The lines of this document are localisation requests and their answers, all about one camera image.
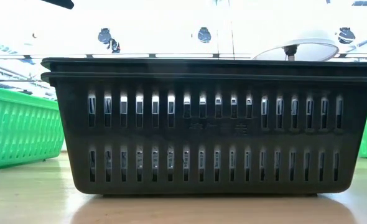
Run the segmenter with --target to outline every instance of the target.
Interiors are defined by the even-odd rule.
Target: basket slot
[[[314,116],[314,99],[312,97],[307,98],[307,129],[312,129],[313,116]]]
[[[127,127],[128,116],[128,97],[125,93],[121,93],[120,96],[120,127]]]
[[[207,117],[207,96],[205,92],[201,92],[199,98],[199,118]]]
[[[111,182],[111,171],[112,171],[112,157],[111,151],[105,151],[105,173],[106,173],[106,182]]]
[[[275,181],[279,181],[281,168],[281,152],[275,151]]]
[[[324,168],[325,168],[325,153],[319,153],[319,181],[323,181],[324,175]]]
[[[289,158],[290,181],[294,181],[296,155],[297,153],[295,151],[290,152],[290,158]]]
[[[157,182],[159,175],[159,147],[153,146],[152,148],[152,181]]]
[[[220,181],[220,167],[221,167],[221,147],[214,148],[214,181]]]
[[[106,95],[104,97],[104,101],[103,101],[103,108],[104,108],[104,123],[105,123],[105,127],[109,128],[111,127],[111,117],[112,117],[112,107],[111,107],[111,103],[112,103],[112,99],[111,99],[111,95]]]
[[[128,150],[127,146],[121,146],[120,148],[120,170],[121,181],[127,181],[127,169],[128,169]]]
[[[169,146],[167,151],[167,180],[169,182],[174,180],[174,147]]]
[[[328,116],[328,99],[326,97],[322,98],[321,102],[321,115],[322,115],[322,124],[320,128],[326,129],[327,128],[327,116]]]
[[[221,93],[215,95],[215,118],[222,118],[222,96]]]
[[[266,151],[263,149],[259,153],[259,180],[265,180],[265,167],[266,167]]]
[[[229,150],[229,176],[230,182],[235,181],[235,170],[236,170],[236,148],[231,146]]]
[[[299,101],[298,97],[293,96],[291,99],[291,128],[298,128]]]
[[[142,182],[144,168],[144,151],[142,146],[136,148],[136,180]]]
[[[183,95],[183,118],[190,118],[190,93]]]
[[[309,180],[309,166],[310,166],[310,153],[306,152],[304,154],[304,180]]]
[[[251,169],[251,150],[248,147],[244,152],[244,172],[246,182],[250,181],[250,169]]]
[[[236,94],[231,95],[231,118],[238,118],[238,97]]]
[[[189,146],[183,147],[183,163],[182,163],[182,169],[183,169],[183,181],[189,180],[189,169],[190,169],[190,149]]]
[[[276,128],[283,128],[283,112],[284,112],[284,100],[279,96],[276,99]]]
[[[342,98],[342,96],[338,96],[337,97],[337,102],[336,102],[336,116],[335,116],[335,120],[336,120],[336,128],[337,129],[341,129],[342,128],[342,122],[343,122],[343,110],[344,110],[344,100]]]
[[[96,152],[90,151],[90,182],[95,182],[96,173]]]
[[[95,95],[88,95],[88,125],[95,127],[95,113],[96,113],[96,99]]]
[[[333,167],[334,167],[334,181],[338,181],[338,168],[340,165],[340,154],[338,152],[334,153],[334,161],[333,161]]]
[[[268,97],[264,96],[261,100],[261,127],[268,128]]]
[[[198,150],[198,180],[204,181],[205,167],[206,167],[206,149],[204,146],[200,146]]]
[[[253,97],[248,95],[246,98],[246,118],[253,117]]]
[[[158,93],[152,95],[152,127],[159,127],[160,98]]]
[[[168,127],[173,128],[175,126],[175,95],[173,93],[168,95],[167,111]]]
[[[142,93],[136,95],[136,127],[142,128],[144,121],[144,96]]]

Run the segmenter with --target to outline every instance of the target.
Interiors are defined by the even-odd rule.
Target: lamp shade
[[[325,30],[307,30],[256,54],[253,60],[288,60],[284,48],[297,46],[296,61],[326,61],[338,53],[334,35]]]

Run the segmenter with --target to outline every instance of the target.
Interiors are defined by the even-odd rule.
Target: ventilation slot
[[[106,95],[104,98],[104,118],[105,118],[105,127],[111,127],[111,96]]]
[[[253,117],[253,98],[251,96],[247,96],[246,98],[246,118]]]
[[[189,180],[189,165],[190,165],[190,159],[189,159],[189,147],[185,146],[183,148],[183,181]]]
[[[199,174],[199,181],[204,181],[204,170],[205,170],[205,148],[204,146],[200,146],[198,151],[198,174]]]
[[[95,96],[88,96],[88,125],[95,127]]]
[[[328,111],[328,100],[322,99],[322,129],[327,128],[327,111]]]
[[[295,152],[290,152],[289,168],[290,168],[290,181],[293,181],[295,173]]]
[[[156,94],[152,96],[152,127],[159,127],[159,96]]]
[[[312,116],[314,114],[314,101],[311,98],[307,99],[307,128],[312,128]]]
[[[310,153],[305,153],[305,159],[304,159],[304,179],[305,181],[309,180],[309,165],[310,165]]]
[[[200,94],[200,101],[199,101],[199,118],[206,118],[207,115],[207,104],[206,104],[206,94]]]
[[[142,146],[137,146],[136,149],[136,180],[142,181],[144,167],[144,151]]]
[[[221,149],[217,146],[214,150],[214,181],[220,181]]]
[[[265,163],[266,163],[266,152],[261,151],[259,154],[259,180],[265,180]]]
[[[120,97],[120,126],[127,127],[127,112],[128,112],[128,98],[127,96]]]
[[[297,129],[298,128],[298,99],[293,97],[291,99],[291,128]]]
[[[136,127],[141,128],[143,126],[144,117],[144,96],[137,94],[136,96]]]
[[[275,180],[279,181],[279,174],[280,174],[280,167],[281,167],[281,152],[275,152]]]
[[[342,122],[343,122],[343,98],[337,97],[337,105],[336,105],[336,124],[335,127],[338,129],[342,128]]]
[[[190,94],[183,96],[183,118],[190,118]]]
[[[230,172],[230,181],[235,181],[235,168],[236,168],[236,150],[234,147],[231,147],[229,151],[229,172]]]
[[[283,128],[283,99],[281,97],[276,100],[276,128]]]
[[[215,118],[222,118],[222,97],[219,93],[215,95]]]
[[[174,173],[174,147],[169,146],[169,150],[167,153],[167,178],[168,181],[173,180],[173,173]]]
[[[95,151],[90,151],[90,182],[95,182],[96,171],[96,154]]]
[[[105,152],[105,173],[106,182],[111,181],[111,151]]]
[[[120,169],[121,169],[121,181],[127,181],[127,168],[128,168],[128,158],[127,158],[127,147],[122,147],[120,156]]]
[[[261,127],[267,128],[268,126],[268,98],[264,96],[261,101]]]
[[[157,182],[159,172],[159,148],[153,147],[152,150],[152,181]]]
[[[246,173],[246,181],[250,181],[250,167],[251,167],[251,151],[247,149],[244,152],[244,171]]]
[[[340,165],[340,154],[334,153],[334,181],[338,181],[338,166]]]
[[[325,168],[325,153],[319,154],[319,181],[323,181],[323,172]]]
[[[236,95],[231,96],[231,118],[238,118],[238,98]]]
[[[169,94],[168,97],[167,109],[168,109],[168,125],[169,128],[173,128],[175,123],[175,96],[172,93]]]

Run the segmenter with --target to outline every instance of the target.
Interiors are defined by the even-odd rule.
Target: wooden table
[[[318,197],[103,198],[76,190],[65,153],[0,170],[0,223],[367,223],[367,159]]]

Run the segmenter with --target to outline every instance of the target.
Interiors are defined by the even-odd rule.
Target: black plastic basket
[[[88,194],[346,190],[367,63],[47,58]]]

